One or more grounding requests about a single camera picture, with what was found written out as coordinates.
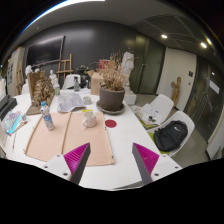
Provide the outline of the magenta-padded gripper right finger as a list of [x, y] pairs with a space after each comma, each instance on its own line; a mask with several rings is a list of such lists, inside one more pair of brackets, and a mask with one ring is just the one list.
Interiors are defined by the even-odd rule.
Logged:
[[150, 184], [182, 169], [167, 154], [157, 154], [150, 149], [134, 143], [132, 154], [135, 158], [142, 182]]

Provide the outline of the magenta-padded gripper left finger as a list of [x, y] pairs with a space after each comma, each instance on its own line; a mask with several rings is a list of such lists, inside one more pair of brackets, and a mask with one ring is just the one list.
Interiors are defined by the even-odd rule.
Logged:
[[90, 152], [90, 144], [86, 143], [65, 155], [55, 155], [42, 166], [42, 169], [78, 185]]

